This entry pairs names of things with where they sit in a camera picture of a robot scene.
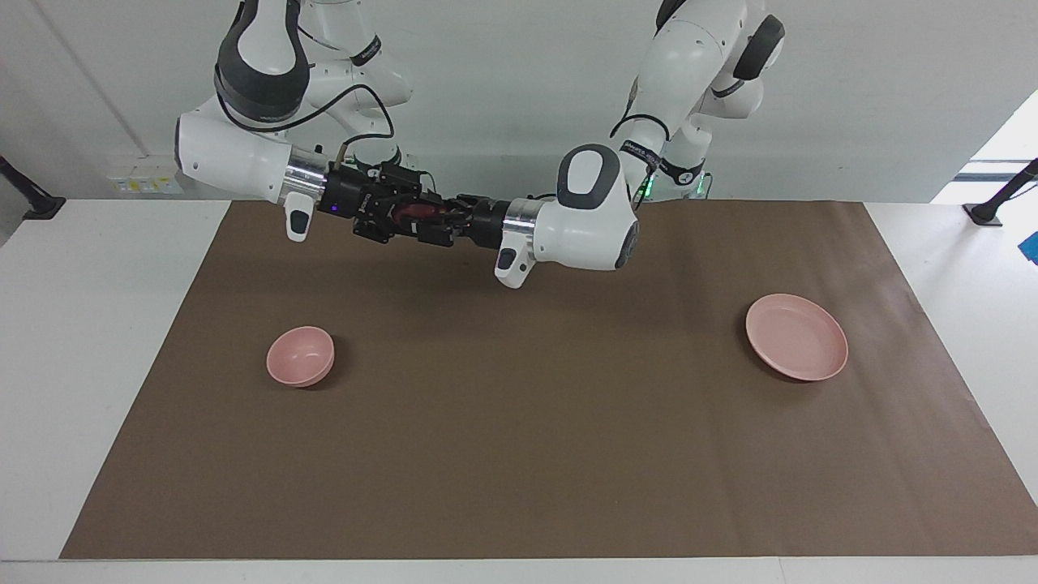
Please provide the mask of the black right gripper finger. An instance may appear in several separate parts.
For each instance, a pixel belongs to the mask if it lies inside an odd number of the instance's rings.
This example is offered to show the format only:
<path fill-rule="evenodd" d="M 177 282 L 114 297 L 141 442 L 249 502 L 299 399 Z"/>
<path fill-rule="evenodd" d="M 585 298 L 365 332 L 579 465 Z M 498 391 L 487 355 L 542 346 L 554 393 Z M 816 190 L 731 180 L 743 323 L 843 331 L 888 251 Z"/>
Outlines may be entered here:
<path fill-rule="evenodd" d="M 412 238 L 419 243 L 439 244 L 439 222 L 422 218 L 404 218 L 403 221 L 382 221 L 380 228 L 384 233 L 382 243 L 389 243 L 393 238 Z"/>
<path fill-rule="evenodd" d="M 422 177 L 426 171 L 412 169 L 388 169 L 388 185 L 397 192 L 397 195 L 404 196 L 410 202 L 424 202 L 424 204 L 442 204 L 444 200 L 434 192 L 426 188 Z"/>

